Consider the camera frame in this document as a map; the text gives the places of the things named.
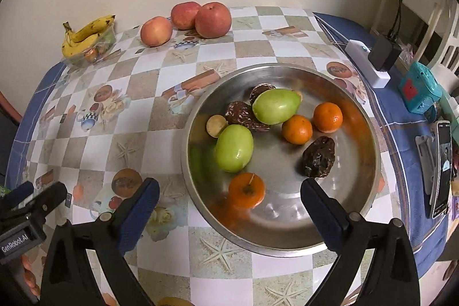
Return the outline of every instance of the green fruit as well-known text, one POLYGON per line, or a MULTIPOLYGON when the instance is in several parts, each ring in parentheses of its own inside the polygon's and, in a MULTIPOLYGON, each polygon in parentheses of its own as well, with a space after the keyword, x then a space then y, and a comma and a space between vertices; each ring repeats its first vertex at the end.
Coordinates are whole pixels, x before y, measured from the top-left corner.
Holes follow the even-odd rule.
POLYGON ((220 134, 215 146, 215 160, 220 169, 235 173, 242 170, 253 153, 253 136, 241 125, 229 125, 220 134))
POLYGON ((274 88, 260 94, 252 105, 256 119, 266 125, 287 121, 298 110, 301 97, 292 90, 274 88))

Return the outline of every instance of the white chair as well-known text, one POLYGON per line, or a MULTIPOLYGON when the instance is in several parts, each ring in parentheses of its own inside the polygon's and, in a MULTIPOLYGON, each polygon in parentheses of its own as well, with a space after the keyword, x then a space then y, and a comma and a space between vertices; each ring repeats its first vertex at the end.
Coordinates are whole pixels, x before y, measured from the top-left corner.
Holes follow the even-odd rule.
MULTIPOLYGON (((379 34, 378 27, 381 22, 382 15, 384 14, 385 4, 386 0, 381 0, 378 12, 376 13, 376 17, 373 22, 373 26, 371 27, 371 31, 376 35, 379 34)), ((421 43, 419 44, 419 48, 417 49, 416 54, 413 57, 413 61, 419 61, 434 31, 437 30, 437 32, 442 32, 447 23, 447 14, 444 14, 444 16, 441 18, 444 9, 447 9, 447 3, 446 0, 403 0, 403 4, 410 10, 412 10, 415 14, 417 14, 417 16, 419 16, 419 18, 422 19, 428 25, 424 37, 421 43)), ((400 63, 402 63, 403 68, 407 71, 409 69, 409 66, 407 66, 400 59, 399 61, 400 63)))
POLYGON ((449 21, 437 53, 427 65, 437 82, 450 94, 459 87, 456 71, 459 68, 459 6, 453 0, 449 21))

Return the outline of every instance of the mandarin orange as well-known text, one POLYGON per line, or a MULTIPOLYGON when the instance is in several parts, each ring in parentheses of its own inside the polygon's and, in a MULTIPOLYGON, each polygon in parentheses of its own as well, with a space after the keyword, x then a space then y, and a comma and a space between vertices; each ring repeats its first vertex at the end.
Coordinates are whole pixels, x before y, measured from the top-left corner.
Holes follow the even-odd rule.
POLYGON ((265 195, 261 178, 253 173, 242 173, 233 178, 228 187, 228 199, 240 209, 253 209, 260 204, 265 195))
POLYGON ((340 107, 330 102, 319 104, 314 110, 313 123, 320 132, 335 132, 343 124, 340 107))
POLYGON ((292 144, 305 144, 313 135, 311 122, 299 114, 294 114, 282 124, 282 136, 292 144))

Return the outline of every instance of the teal box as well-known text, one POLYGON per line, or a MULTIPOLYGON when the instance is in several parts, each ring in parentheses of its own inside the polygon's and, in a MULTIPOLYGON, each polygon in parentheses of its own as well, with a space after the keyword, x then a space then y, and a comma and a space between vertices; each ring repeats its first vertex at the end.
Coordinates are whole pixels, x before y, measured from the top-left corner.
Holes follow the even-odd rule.
POLYGON ((442 97, 442 87, 438 84, 431 71, 420 62, 415 61, 409 67, 398 90, 411 113, 424 114, 442 97))

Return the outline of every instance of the phone screen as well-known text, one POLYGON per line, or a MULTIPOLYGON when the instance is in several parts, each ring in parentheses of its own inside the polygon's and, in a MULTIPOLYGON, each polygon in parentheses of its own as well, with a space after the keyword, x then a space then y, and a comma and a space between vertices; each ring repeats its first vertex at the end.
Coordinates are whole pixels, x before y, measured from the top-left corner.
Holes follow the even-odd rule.
POLYGON ((438 140, 440 143, 440 183, 435 203, 434 215, 445 208, 449 197, 449 184, 452 173, 452 147, 449 124, 438 124, 438 140))

